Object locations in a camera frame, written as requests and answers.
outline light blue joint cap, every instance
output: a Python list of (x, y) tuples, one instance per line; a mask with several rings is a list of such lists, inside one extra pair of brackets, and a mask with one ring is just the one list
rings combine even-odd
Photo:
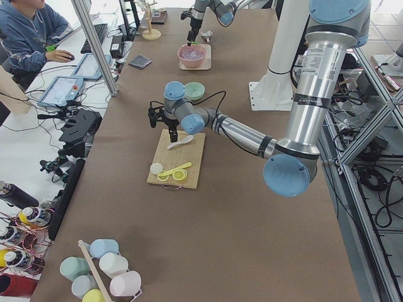
[(358, 42), (353, 48), (364, 46), (367, 42), (368, 42), (368, 35), (361, 36), (358, 38)]
[(323, 24), (337, 24), (348, 21), (362, 12), (370, 0), (310, 0), (311, 18)]
[(223, 25), (227, 26), (234, 19), (234, 15), (232, 13), (225, 13), (221, 16), (220, 21)]
[(204, 126), (204, 120), (200, 115), (188, 115), (181, 121), (182, 129), (190, 135), (201, 132)]
[(284, 197), (302, 194), (310, 180), (306, 166), (288, 154), (272, 156), (264, 165), (263, 178), (274, 193)]
[(184, 85), (178, 81), (172, 81), (166, 84), (164, 97), (170, 101), (178, 101), (183, 99), (186, 89)]

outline bowl of food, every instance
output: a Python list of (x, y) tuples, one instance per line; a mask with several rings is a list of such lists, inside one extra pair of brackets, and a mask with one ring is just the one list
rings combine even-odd
[(186, 68), (197, 68), (206, 59), (206, 48), (192, 44), (190, 46), (183, 45), (178, 49), (178, 58)]

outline white desk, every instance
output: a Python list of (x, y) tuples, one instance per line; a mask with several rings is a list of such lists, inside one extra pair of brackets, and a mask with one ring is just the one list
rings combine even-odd
[[(93, 24), (97, 23), (108, 23), (108, 31), (115, 29), (116, 25), (123, 23), (122, 17), (118, 14), (104, 14), (96, 18)], [(65, 65), (77, 65), (81, 60), (83, 54), (80, 53), (81, 47), (85, 41), (85, 35), (82, 30), (76, 32), (69, 38), (67, 38), (63, 43), (60, 44), (59, 49), (67, 50), (74, 54), (75, 59), (72, 62), (61, 64), (57, 62), (48, 62), (45, 64), (42, 70), (46, 70), (52, 67), (65, 66)], [(109, 48), (111, 44), (111, 38), (105, 38), (103, 42), (104, 53), (109, 53)], [(132, 46), (131, 42), (127, 42), (125, 45), (124, 53), (128, 52)], [(27, 91), (32, 91), (35, 89), (45, 90), (48, 85), (53, 81), (55, 76), (70, 76), (73, 67), (52, 69), (45, 71), (38, 75), (37, 78), (32, 82), (31, 86)], [(92, 86), (95, 83), (100, 83), (89, 89), (86, 94), (87, 97), (83, 101), (86, 106), (92, 106), (96, 108), (90, 108), (94, 111), (98, 111), (103, 116), (105, 109), (108, 105), (110, 99), (110, 94), (108, 88), (102, 83), (103, 80), (98, 82), (85, 82), (84, 88)], [(33, 92), (31, 95), (34, 98), (39, 98), (42, 92)], [(62, 143), (58, 141), (62, 132), (57, 130), (64, 125), (63, 121), (45, 120), (42, 126), (49, 131), (52, 136), (52, 145), (62, 147)], [(3, 125), (14, 130), (21, 130), (27, 128), (38, 127), (37, 111), (32, 107), (26, 115), (14, 116), (9, 115), (7, 120)], [(63, 183), (61, 181), (53, 183), (53, 174), (47, 174), (46, 172), (40, 172), (41, 160), (54, 160), (57, 157), (57, 147), (52, 147), (50, 143), (50, 135), (43, 128), (35, 128), (33, 130), (14, 132), (5, 127), (0, 127), (0, 180), (6, 182), (11, 182), (16, 184), (22, 190), (31, 194), (43, 202), (46, 200), (52, 200), (59, 190), (63, 188)], [(9, 215), (15, 216), (20, 209), (10, 208), (6, 203), (0, 201), (0, 211), (7, 213)], [(0, 221), (0, 228), (4, 228), (6, 224)], [(28, 299), (20, 298), (10, 298), (10, 297), (0, 297), (0, 302), (6, 301), (29, 301)]]

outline brown table surface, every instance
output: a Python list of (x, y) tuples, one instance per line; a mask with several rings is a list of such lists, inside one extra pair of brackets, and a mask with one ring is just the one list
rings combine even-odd
[(31, 301), (77, 301), (59, 266), (82, 257), (79, 239), (97, 238), (116, 239), (142, 276), (139, 302), (359, 301), (321, 169), (306, 193), (282, 198), (264, 184), (263, 159), (206, 129), (196, 190), (146, 183), (163, 128), (150, 127), (147, 108), (163, 100), (169, 81), (202, 82), (206, 96), (226, 90), (224, 113), (276, 138), (288, 119), (287, 112), (252, 112), (248, 96), (247, 83), (266, 72), (274, 12), (242, 9), (229, 28), (207, 14), (203, 30), (215, 34), (207, 71), (178, 68), (176, 51), (190, 29), (180, 12), (170, 9), (166, 24), (155, 26), (157, 41), (136, 38), (128, 61), (142, 54), (153, 63), (124, 68)]

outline blue hoodie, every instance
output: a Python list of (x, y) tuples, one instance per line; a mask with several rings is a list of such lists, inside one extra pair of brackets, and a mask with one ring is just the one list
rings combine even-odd
[(46, 46), (59, 42), (72, 29), (49, 5), (38, 9), (33, 20), (5, 1), (0, 5), (2, 41), (11, 65), (16, 70), (39, 71), (46, 63)]

